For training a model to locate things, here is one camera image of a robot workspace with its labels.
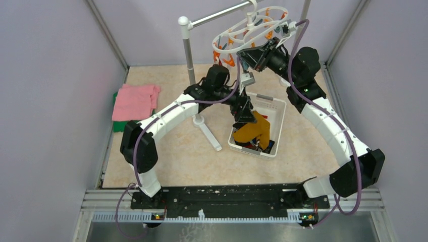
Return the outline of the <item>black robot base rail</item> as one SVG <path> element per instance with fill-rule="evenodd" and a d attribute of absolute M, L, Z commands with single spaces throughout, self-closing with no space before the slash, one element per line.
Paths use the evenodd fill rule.
<path fill-rule="evenodd" d="M 328 197 L 307 198 L 300 184 L 162 187 L 152 198 L 132 194 L 131 209 L 165 211 L 167 218 L 287 218 L 292 209 L 329 209 Z"/>

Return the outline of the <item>black sock with grey pattern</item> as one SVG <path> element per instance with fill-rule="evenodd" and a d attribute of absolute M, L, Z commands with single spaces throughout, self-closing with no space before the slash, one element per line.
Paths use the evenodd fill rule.
<path fill-rule="evenodd" d="M 250 142 L 246 142 L 246 143 L 235 141 L 235 144 L 238 145 L 238 146 L 245 147 L 245 148 L 250 148 L 250 149 L 252 149 L 254 147 L 254 144 L 251 141 Z"/>

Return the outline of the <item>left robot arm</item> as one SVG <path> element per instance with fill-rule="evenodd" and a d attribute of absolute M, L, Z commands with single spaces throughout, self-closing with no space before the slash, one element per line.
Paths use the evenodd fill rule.
<path fill-rule="evenodd" d="M 254 83 L 249 71 L 238 71 L 236 81 L 229 86 L 229 70 L 220 65 L 208 69 L 198 83 L 188 86 L 182 94 L 166 108 L 151 117 L 127 122 L 120 145 L 120 153 L 133 168 L 135 187 L 141 190 L 142 200 L 149 208 L 162 202 L 160 182 L 154 167 L 158 161 L 156 144 L 169 131 L 185 119 L 201 113 L 214 104 L 229 106 L 235 124 L 256 122 L 253 105 L 245 87 Z"/>

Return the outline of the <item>black sock with blue pattern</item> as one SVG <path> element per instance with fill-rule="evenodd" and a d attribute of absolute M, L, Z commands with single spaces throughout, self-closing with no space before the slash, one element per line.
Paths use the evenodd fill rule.
<path fill-rule="evenodd" d="M 263 152 L 263 153 L 266 153 L 266 154 L 270 154 L 271 150 L 272 150 L 272 148 L 274 146 L 274 144 L 275 144 L 275 141 L 269 140 L 269 142 L 266 145 L 266 147 L 263 147 L 261 145 L 261 141 L 260 140 L 253 139 L 250 142 L 250 149 L 255 150 L 255 151 L 259 151 L 259 152 Z"/>

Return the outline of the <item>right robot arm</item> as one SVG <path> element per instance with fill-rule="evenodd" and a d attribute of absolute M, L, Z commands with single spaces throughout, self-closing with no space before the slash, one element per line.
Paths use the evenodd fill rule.
<path fill-rule="evenodd" d="M 302 182 L 296 194 L 297 204 L 309 208 L 317 197 L 324 195 L 360 198 L 363 189 L 377 182 L 384 153 L 358 139 L 335 112 L 315 81 L 320 70 L 318 51 L 303 47 L 288 53 L 278 43 L 278 38 L 274 38 L 262 46 L 240 50 L 237 55 L 253 70 L 261 72 L 268 68 L 290 83 L 286 90 L 290 103 L 318 130 L 339 166 L 329 175 Z"/>

